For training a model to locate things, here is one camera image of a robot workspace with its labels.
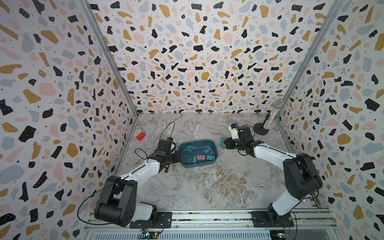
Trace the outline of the teal plastic storage box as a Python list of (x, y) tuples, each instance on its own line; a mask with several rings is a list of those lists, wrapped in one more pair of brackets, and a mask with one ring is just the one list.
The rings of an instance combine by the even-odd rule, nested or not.
[[(193, 146), (192, 152), (187, 151), (187, 146)], [(211, 147), (208, 154), (204, 153), (206, 147)], [(180, 154), (180, 163), (185, 168), (194, 168), (205, 165), (211, 165), (218, 159), (219, 154), (215, 143), (212, 140), (198, 140), (187, 143), (182, 143), (178, 148)], [(203, 155), (206, 156), (205, 160), (198, 160), (196, 164), (192, 163), (193, 156)], [(207, 160), (207, 155), (215, 156), (214, 160)]]

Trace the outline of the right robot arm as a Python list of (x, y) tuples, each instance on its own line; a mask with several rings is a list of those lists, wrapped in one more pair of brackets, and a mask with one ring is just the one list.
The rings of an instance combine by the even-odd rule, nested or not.
[(263, 141), (248, 141), (228, 138), (224, 141), (227, 149), (237, 149), (245, 155), (265, 160), (284, 172), (286, 189), (268, 206), (270, 219), (289, 214), (300, 202), (323, 187), (323, 181), (307, 154), (287, 153), (269, 146)]

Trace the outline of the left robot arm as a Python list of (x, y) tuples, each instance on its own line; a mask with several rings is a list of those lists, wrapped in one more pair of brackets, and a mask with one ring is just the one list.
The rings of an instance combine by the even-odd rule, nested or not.
[(158, 223), (157, 206), (138, 202), (137, 191), (147, 180), (179, 162), (178, 151), (164, 157), (150, 155), (133, 171), (108, 177), (94, 211), (95, 218), (120, 227), (137, 221), (144, 226), (154, 226)]

